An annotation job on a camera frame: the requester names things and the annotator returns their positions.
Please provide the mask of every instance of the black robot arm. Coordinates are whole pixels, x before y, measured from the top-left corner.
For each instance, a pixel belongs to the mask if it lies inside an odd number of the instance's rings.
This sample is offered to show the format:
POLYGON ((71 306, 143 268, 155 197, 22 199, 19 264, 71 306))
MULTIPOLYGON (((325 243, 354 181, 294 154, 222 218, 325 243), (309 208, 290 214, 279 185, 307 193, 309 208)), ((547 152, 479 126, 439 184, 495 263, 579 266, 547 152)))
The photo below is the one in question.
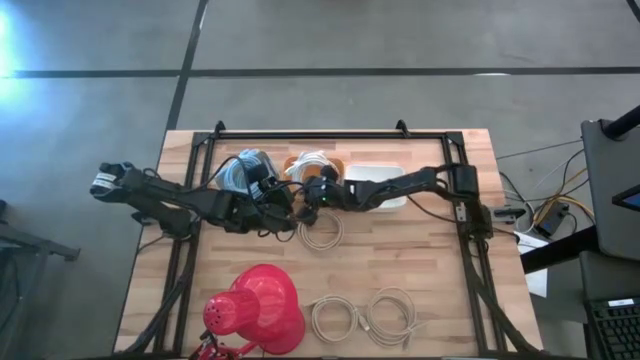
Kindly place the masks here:
POLYGON ((491 238, 491 214, 480 203, 478 174, 475 166, 452 164, 438 167, 423 167, 406 175, 381 182, 345 180, 343 185, 336 182, 338 174, 330 167, 322 169, 322 176, 314 176, 305 182, 306 207, 302 214, 309 217, 319 207, 332 207, 345 211, 369 211, 380 206, 384 201, 401 196, 426 191, 436 193, 441 198, 464 204, 460 207, 464 217, 469 221, 461 221, 463 231, 474 237, 491 238), (439 180, 437 175, 448 173, 450 182, 439 180))
POLYGON ((188 189, 156 174, 148 175, 127 162, 103 163, 90 193, 103 202, 134 207, 139 211, 134 219, 155 219, 165 233, 176 238, 191 235, 197 217, 233 233, 290 231, 295 227, 289 219, 293 196, 286 187, 268 191, 269 184, 268 179, 260 182, 265 196, 256 201, 234 191, 188 189))

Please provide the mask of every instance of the butcher block tabletop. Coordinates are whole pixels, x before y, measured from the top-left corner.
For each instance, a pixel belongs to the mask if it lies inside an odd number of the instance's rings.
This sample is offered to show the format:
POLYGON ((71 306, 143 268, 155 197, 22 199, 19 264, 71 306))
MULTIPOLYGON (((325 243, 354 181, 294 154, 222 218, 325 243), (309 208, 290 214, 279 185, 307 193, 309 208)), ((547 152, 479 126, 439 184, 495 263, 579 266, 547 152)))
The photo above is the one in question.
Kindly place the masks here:
MULTIPOLYGON (((459 131, 464 135, 468 161, 478 169, 482 203, 490 207, 504 205, 502 183, 489 131, 459 131)), ((184 182, 193 133, 167 133, 157 168, 163 179, 184 182)), ((430 139, 217 140, 211 172, 228 156, 252 148, 265 151, 280 172, 287 158, 298 156, 302 151, 315 150, 323 150, 329 158, 341 159, 345 167, 352 164, 396 165, 409 173, 424 166, 444 163, 442 144, 430 139)), ((200 179, 198 172, 202 169, 203 156, 198 161, 195 179, 200 179)), ((151 164, 135 165, 144 168, 151 164)), ((417 193, 412 197, 431 212, 453 217, 451 203, 435 194, 417 193)), ((339 247, 326 253, 311 252, 297 237, 283 243, 273 235, 260 238, 255 232, 228 234, 222 228, 203 223, 183 355, 191 354, 200 345, 199 336, 205 330, 202 310, 206 301, 216 293, 227 290, 239 274, 256 264, 273 264, 282 268, 298 290, 306 333, 302 343, 287 356, 422 357, 477 354, 454 224, 426 215, 409 201, 392 212, 336 211, 336 214, 344 222, 344 238, 339 247), (408 349, 402 346, 381 348, 361 329, 338 344, 323 343, 313 333, 309 305, 314 300, 329 294, 341 295, 364 310, 378 290, 389 286, 406 290, 416 305, 419 322, 426 323, 415 330, 408 349)), ((321 218, 311 235, 319 241, 323 237, 328 239, 334 226, 332 222, 321 218)), ((497 227, 512 230, 509 226, 497 227)), ((157 226, 145 227, 140 245, 159 235, 157 226)), ((123 350, 133 343, 157 311, 164 289, 171 243, 172 240, 163 239, 137 256, 114 350, 123 350)), ((489 244, 489 259, 500 306, 525 338, 537 348, 542 348, 514 238, 496 233, 489 244)), ((481 306, 489 348, 495 348, 488 312, 484 305, 481 306)), ((176 308, 169 319, 165 341, 167 348, 170 348, 173 339, 176 308)), ((382 326, 389 329, 399 330, 405 326, 402 314, 393 306, 380 304, 376 307, 375 316, 382 326)), ((339 337, 348 329, 349 319, 345 309, 329 305, 322 312, 320 326, 327 335, 339 337)), ((222 337, 221 341, 230 346, 246 343, 237 335, 222 337)), ((257 357, 262 355, 259 348, 249 354, 257 357)))

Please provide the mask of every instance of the white container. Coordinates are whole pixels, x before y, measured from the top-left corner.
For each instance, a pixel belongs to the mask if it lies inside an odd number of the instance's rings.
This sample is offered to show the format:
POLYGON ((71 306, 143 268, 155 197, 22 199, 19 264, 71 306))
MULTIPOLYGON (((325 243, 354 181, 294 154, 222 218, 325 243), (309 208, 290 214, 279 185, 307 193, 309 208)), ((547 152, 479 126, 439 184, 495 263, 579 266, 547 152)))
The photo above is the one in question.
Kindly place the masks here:
MULTIPOLYGON (((344 178, 348 180, 370 180, 375 182, 389 180, 404 175, 404 168, 393 165, 349 165, 344 178)), ((394 211, 407 203, 407 197, 399 197, 383 202, 371 211, 394 211)))

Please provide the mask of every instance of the cable bundle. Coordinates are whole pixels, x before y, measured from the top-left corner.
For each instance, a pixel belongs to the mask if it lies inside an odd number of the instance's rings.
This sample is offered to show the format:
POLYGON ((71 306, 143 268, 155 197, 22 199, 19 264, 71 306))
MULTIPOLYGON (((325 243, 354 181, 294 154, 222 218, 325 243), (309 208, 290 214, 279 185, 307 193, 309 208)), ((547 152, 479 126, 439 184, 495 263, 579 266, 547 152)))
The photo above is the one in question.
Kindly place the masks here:
POLYGON ((330 165, 336 170, 337 173, 340 173, 336 165, 329 161, 326 156, 324 156, 324 151, 322 150, 300 153, 300 156, 298 156, 298 160, 294 161, 293 164, 284 172, 285 174, 291 176, 291 180, 303 182, 304 172, 307 167, 311 165, 320 167, 330 165))
MULTIPOLYGON (((277 173, 273 169, 273 165, 271 164, 271 160, 269 156, 258 149, 245 149, 238 154, 238 157, 242 159, 242 162, 246 166, 247 169, 251 169, 255 166, 258 166, 264 163, 269 170, 269 173, 272 176, 277 177, 277 173)), ((229 163, 225 169, 220 171, 220 173, 215 177, 216 184, 218 187, 225 190, 231 190, 241 193, 247 193, 247 185, 245 181, 245 174, 242 169, 242 165, 238 160, 233 160, 229 163)), ((251 195, 254 199, 260 197, 262 192, 258 188, 257 183, 250 184, 249 188, 251 189, 251 195)))
POLYGON ((360 324, 360 327, 367 332, 371 340, 376 344, 382 347, 391 347, 402 344, 403 349, 406 350, 409 347, 414 330, 426 324, 426 322, 417 322, 416 307, 409 294, 395 286, 387 287, 378 291, 369 301, 369 305, 367 306, 364 316, 360 314, 355 305, 339 295, 323 296, 312 302, 311 305, 313 305, 313 309, 311 310, 311 328, 316 336, 326 343, 336 343, 345 340, 356 330, 358 324, 360 324), (408 301, 405 302, 400 297, 388 294, 388 292, 392 290, 400 292, 408 301), (388 301, 400 309, 405 321, 407 322, 407 326, 404 329, 400 331, 386 330, 376 322, 373 316, 373 310, 376 305, 383 301, 388 301), (335 303, 345 307, 351 316, 349 329, 339 338, 331 338, 327 336, 318 324, 320 311, 330 303, 335 303))
POLYGON ((338 246, 340 244, 340 241, 342 241, 342 237, 344 236, 344 224, 342 223, 342 220, 340 220, 340 218, 336 214, 334 214, 333 212, 331 212, 329 210, 320 209, 318 211, 318 216, 328 217, 338 227, 338 233, 336 234, 336 237, 333 238, 333 240, 329 241, 328 243, 324 243, 324 244, 320 244, 320 243, 315 242, 309 236, 309 226, 307 224, 305 224, 304 222, 298 223, 298 230, 296 231, 296 234, 298 234, 298 238, 300 238, 300 241, 302 241, 302 243, 306 247, 311 249, 311 250, 314 250, 314 251, 331 250, 331 249, 335 248, 336 246, 338 246))

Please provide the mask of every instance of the electrical wire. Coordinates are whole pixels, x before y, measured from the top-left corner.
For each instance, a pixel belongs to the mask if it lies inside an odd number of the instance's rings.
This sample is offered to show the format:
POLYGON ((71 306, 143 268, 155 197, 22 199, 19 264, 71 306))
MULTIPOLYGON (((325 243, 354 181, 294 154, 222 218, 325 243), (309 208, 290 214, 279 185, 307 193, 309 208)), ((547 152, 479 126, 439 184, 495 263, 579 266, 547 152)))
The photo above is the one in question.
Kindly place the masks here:
POLYGON ((520 225, 520 219, 522 219, 522 217, 519 217, 516 220, 516 230, 518 232, 526 234, 526 233, 530 232, 531 230, 533 230, 533 216, 534 216, 534 213, 535 213, 535 211, 533 210, 533 206, 531 206, 531 204, 528 201, 525 201, 524 197, 518 191, 518 189, 516 188, 516 186, 513 183, 513 181, 511 181, 511 179, 509 179, 507 174, 505 174, 502 171, 500 171, 500 176, 502 176, 505 180, 507 180, 507 183, 509 183, 509 186, 511 186, 511 188, 513 189, 513 192, 516 194, 516 196, 518 196, 520 201, 523 202, 525 204, 525 206, 529 208, 529 217, 531 218, 531 225, 529 226, 529 228, 527 230, 525 230, 525 231, 520 230, 520 226, 519 225, 520 225))
POLYGON ((569 169, 569 163, 571 161, 571 159, 569 159, 569 162, 567 162, 567 164, 564 167, 564 172, 562 174, 562 184, 560 185, 560 187, 558 188, 558 190, 556 191, 556 196, 545 200, 545 202, 541 205, 540 210, 542 211, 542 216, 536 215, 534 216, 534 221, 536 223, 539 223, 539 219, 543 218, 546 213, 549 211, 549 209, 551 209, 551 207, 553 206, 553 204, 556 203, 556 201, 558 201, 559 198, 564 197, 565 199, 568 199, 569 202, 572 202, 576 205, 578 205, 586 214, 589 218, 593 218, 593 212, 591 212, 591 210, 589 210, 589 208, 587 208, 584 204, 578 202, 577 200, 575 200, 572 197, 566 196, 566 194, 561 194, 562 190, 564 190, 564 187, 572 182, 573 180, 575 180, 578 176, 580 176, 581 174, 583 174, 587 168, 583 168, 582 170, 578 171, 576 174, 574 174, 571 178, 569 178, 567 180, 567 171, 569 169))
POLYGON ((284 173, 291 176, 291 180, 301 182, 304 181, 304 172, 311 165, 330 165, 331 167, 333 167, 336 173, 340 173, 337 166, 329 161, 326 156, 324 156, 324 151, 322 150, 300 153, 298 159, 294 161, 293 164, 291 164, 291 166, 284 171, 284 173))
MULTIPOLYGON (((564 195, 564 196, 565 196, 565 197, 568 197, 568 198, 571 198, 571 199, 574 199, 574 198, 572 198, 571 196, 568 196, 568 195, 564 195)), ((595 219, 595 217, 591 216, 591 215, 590 215, 590 214, 585 210, 585 208, 580 207, 580 206, 579 206, 578 208, 582 211, 582 213, 584 214, 584 216, 585 216, 587 219, 589 219, 589 221, 591 222, 591 224, 592 224, 592 225, 595 225, 595 224, 596 224, 596 219, 595 219)))
MULTIPOLYGON (((440 215, 438 215, 438 214, 434 214, 434 213, 432 213, 431 211, 429 211, 429 210, 425 209, 424 207, 422 207, 422 205, 418 204, 418 202, 416 202, 416 201, 415 201, 415 200, 414 200, 410 195, 407 195, 407 198, 408 198, 408 199, 409 199, 409 201, 411 201, 415 206, 417 206, 417 207, 418 207, 418 209, 420 209, 423 213, 425 213, 425 214, 427 214, 427 215, 429 215, 429 216, 432 216, 432 217, 434 217, 434 218, 436 218, 436 219, 442 220, 442 221, 446 221, 446 222, 449 222, 449 223, 457 224, 457 222, 456 222, 454 219, 449 219, 449 218, 446 218, 446 217, 444 217, 444 216, 440 216, 440 215)), ((518 235, 516 235, 515 233, 513 233, 513 232, 511 232, 511 231, 506 231, 506 230, 498 229, 498 228, 496 228, 496 227, 492 227, 492 228, 493 228, 493 230, 494 230, 494 231, 497 231, 497 232, 499 232, 499 233, 503 233, 503 234, 507 234, 507 235, 511 235, 511 236, 513 236, 517 241, 519 241, 519 239, 520 239, 520 238, 518 237, 518 235)), ((488 243, 488 242, 486 242, 486 240, 485 240, 485 243, 486 243, 486 245, 487 245, 487 251, 489 251, 489 243, 488 243)))
MULTIPOLYGON (((568 196, 557 196, 555 198, 553 198, 552 201, 549 201, 550 204, 553 204, 554 202, 558 201, 558 200, 562 200, 571 204, 574 204, 578 207, 580 207, 582 210, 584 210, 590 217, 595 217, 595 215, 593 214, 593 211, 591 211, 591 209, 589 209, 585 204, 581 203, 580 201, 568 197, 568 196)), ((536 217, 535 221, 537 222, 539 219, 544 218, 544 216, 547 214, 547 212, 549 211, 549 209, 551 208, 551 205, 547 205, 546 209, 544 212, 540 212, 540 214, 536 217)))
POLYGON ((318 243, 314 241, 309 235, 309 226, 303 222, 298 223, 298 230, 296 233, 300 241, 307 248, 313 251, 331 250, 337 247, 338 245, 340 245, 340 242, 342 241, 342 238, 344 236, 344 223, 342 222, 340 217, 338 217, 336 214, 334 214, 332 211, 329 211, 329 210, 320 209, 318 211, 318 216, 329 218, 334 224, 336 224, 336 227, 338 228, 338 232, 336 233, 336 236, 331 241, 326 243, 318 243))
POLYGON ((502 160, 502 159, 506 159, 506 158, 510 158, 510 157, 514 157, 514 156, 519 156, 519 155, 531 154, 531 153, 534 153, 534 152, 537 152, 537 151, 553 149, 553 148, 557 148, 557 147, 560 147, 560 146, 575 144, 577 142, 582 142, 582 139, 573 140, 573 141, 567 141, 567 142, 560 143, 560 144, 555 144, 555 145, 549 145, 549 146, 545 146, 545 147, 541 147, 541 148, 537 148, 537 149, 533 149, 533 150, 521 151, 521 152, 517 152, 517 153, 514 153, 514 154, 502 155, 502 156, 496 157, 496 160, 502 160))
MULTIPOLYGON (((583 187, 586 183, 589 182, 589 179, 585 179, 583 182, 580 183, 580 185, 574 187, 573 189, 569 190, 569 191, 565 191, 562 194, 560 194, 560 196, 566 196, 571 194, 572 192, 580 189, 581 187, 583 187)), ((553 199, 554 197, 558 196, 556 195, 551 195, 551 196, 547 196, 547 197, 543 197, 543 198, 539 198, 539 199, 527 199, 527 201, 544 201, 544 200, 549 200, 549 199, 553 199)))
POLYGON ((422 322, 418 323, 418 316, 416 314, 416 306, 411 299, 409 294, 396 286, 390 286, 378 291, 371 300, 369 300, 369 305, 367 306, 367 310, 365 312, 365 319, 369 324, 370 330, 367 331, 367 334, 375 342, 376 344, 383 347, 392 347, 399 344, 402 344, 403 349, 408 349, 409 344, 411 342, 411 336, 413 332, 422 326, 425 326, 427 323, 422 322), (402 298, 389 294, 390 291, 395 291, 400 293, 405 300, 402 298), (389 330, 385 329, 376 321, 375 316, 373 315, 373 311, 375 307, 381 302, 388 302, 395 305, 402 316, 404 317, 407 325, 402 330, 389 330))
POLYGON ((406 291, 395 286, 379 290, 371 300, 369 300, 364 316, 360 314, 358 308, 353 305, 353 303, 340 295, 323 296, 314 300, 311 305, 313 306, 311 309, 311 328, 320 340, 329 344, 344 341, 351 336, 358 328, 358 325, 360 325, 367 335, 369 335, 369 338, 376 344, 383 347, 402 344, 403 348, 407 349, 413 332, 417 328, 426 325, 426 322, 418 323, 416 307, 411 296, 406 291), (390 294, 389 292, 391 291, 400 293, 402 297, 390 294), (400 310, 406 322, 406 326, 402 330, 385 329, 376 321, 374 309, 381 302, 389 302, 400 310), (330 337, 320 327, 320 312, 329 304, 337 304, 349 312, 349 329, 347 329, 342 336, 330 337))
POLYGON ((221 189, 231 190, 240 193, 247 193, 249 188, 251 196, 254 198, 260 197, 262 191, 258 188, 257 183, 246 185, 247 177, 244 176, 244 168, 253 168, 263 163, 263 160, 258 156, 260 150, 258 149, 245 149, 238 154, 238 158, 242 159, 244 164, 240 164, 238 160, 232 161, 229 166, 224 169, 224 172, 220 172, 216 177, 216 183, 221 189))
POLYGON ((150 172, 153 177, 162 180, 162 177, 160 176, 160 174, 158 174, 158 172, 155 171, 154 169, 152 169, 152 168, 144 168, 144 169, 142 169, 142 173, 143 174, 146 175, 148 172, 150 172))
POLYGON ((552 174, 554 174, 556 171, 558 171, 558 169, 560 169, 560 167, 562 167, 564 165, 564 176, 562 178, 562 183, 563 185, 565 184, 565 179, 566 179, 566 175, 567 175, 567 169, 569 168, 569 164, 571 163, 571 160, 575 159, 576 156, 580 155, 581 153, 584 152, 584 149, 580 149, 578 150, 575 154, 571 155, 571 157, 569 157, 569 159, 567 159, 566 161, 558 164, 558 166, 556 166, 553 170, 551 170, 550 173, 548 173, 547 175, 545 175, 542 179, 540 179, 540 181, 538 181, 538 183, 531 189, 529 190, 529 194, 534 193, 538 187, 540 187, 540 185, 542 185, 542 183, 544 183, 544 181, 546 179, 549 178, 549 176, 551 176, 552 174))
POLYGON ((168 236, 167 236, 167 234, 164 234, 164 233, 163 233, 159 238, 157 238, 157 239, 155 239, 155 240, 152 240, 152 241, 149 241, 148 243, 146 243, 146 244, 144 244, 144 245, 140 246, 140 247, 138 248, 138 252, 137 252, 137 254, 140 254, 140 253, 142 252, 142 250, 146 249, 147 247, 149 247, 149 246, 151 246, 151 245, 153 245, 153 244, 157 243, 158 241, 160 241, 160 240, 162 240, 162 239, 165 239, 165 238, 167 238, 167 237, 168 237, 168 236))
POLYGON ((365 331, 368 330, 368 326, 364 326, 365 320, 364 317, 358 312, 358 308, 356 308, 355 305, 353 305, 349 300, 342 296, 323 296, 320 299, 313 301, 311 305, 313 306, 313 308, 311 309, 311 329, 320 340, 328 344, 338 343, 351 336, 351 334, 353 334, 353 332, 358 328, 358 323, 362 324, 362 327, 365 331), (320 327, 320 311, 322 311, 322 309, 324 309, 324 307, 329 304, 340 305, 347 309, 347 311, 349 312, 349 329, 346 333, 344 333, 344 335, 340 337, 330 337, 320 327))
POLYGON ((446 217, 444 217, 444 216, 440 216, 440 215, 438 215, 438 214, 434 214, 434 213, 432 213, 431 211, 429 211, 429 210, 425 209, 424 207, 422 207, 422 205, 418 204, 418 202, 416 202, 416 201, 415 201, 415 200, 414 200, 410 195, 407 195, 407 198, 408 198, 408 199, 409 199, 409 201, 411 201, 415 206, 417 206, 417 207, 418 207, 418 209, 422 210, 422 212, 423 212, 423 213, 425 213, 425 214, 427 214, 427 215, 429 215, 429 216, 432 216, 432 217, 434 217, 434 218, 436 218, 436 219, 442 220, 442 221, 446 221, 446 222, 450 222, 450 223, 454 223, 454 224, 456 223, 456 221, 455 221, 455 220, 453 220, 453 219, 449 219, 449 218, 446 218, 446 217))
POLYGON ((575 159, 576 156, 580 155, 581 153, 584 152, 584 149, 578 151, 577 153, 573 154, 573 156, 571 156, 569 158, 569 161, 567 161, 567 163, 564 166, 564 171, 562 172, 562 186, 560 186, 560 189, 558 190, 558 192, 562 192, 562 190, 564 190, 564 187, 570 183, 573 179, 577 178, 578 176, 580 176, 580 174, 582 174, 583 172, 587 171, 587 168, 585 167, 584 169, 578 171, 575 175, 573 175, 569 180, 567 180, 567 172, 569 171, 569 164, 571 164, 571 160, 575 159))
POLYGON ((578 218, 572 213, 567 213, 567 216, 573 219, 573 230, 571 230, 571 234, 575 234, 578 231, 578 218))
POLYGON ((293 236, 296 234, 295 230, 291 230, 289 231, 291 234, 289 234, 289 237, 286 239, 280 239, 280 235, 276 232, 273 233, 273 235, 275 235, 276 240, 280 241, 280 242, 289 242, 291 241, 291 239, 293 239, 293 236))
POLYGON ((202 184, 194 187, 193 189, 189 189, 189 190, 185 190, 183 191, 184 194, 189 194, 192 192, 196 192, 202 189, 205 189, 207 186, 209 186, 209 184, 213 181, 213 179, 216 177, 216 175, 218 175, 218 173, 220 172, 220 170, 222 170, 222 168, 231 160, 236 159, 236 160, 240 160, 240 165, 243 167, 243 172, 245 173, 245 176, 247 174, 247 169, 244 167, 244 162, 242 162, 242 159, 240 159, 238 156, 235 155, 231 155, 228 158, 224 159, 224 161, 222 161, 222 163, 220 164, 220 166, 218 166, 218 168, 216 169, 216 171, 213 172, 212 175, 209 176, 209 178, 207 179, 207 181, 203 182, 202 184))

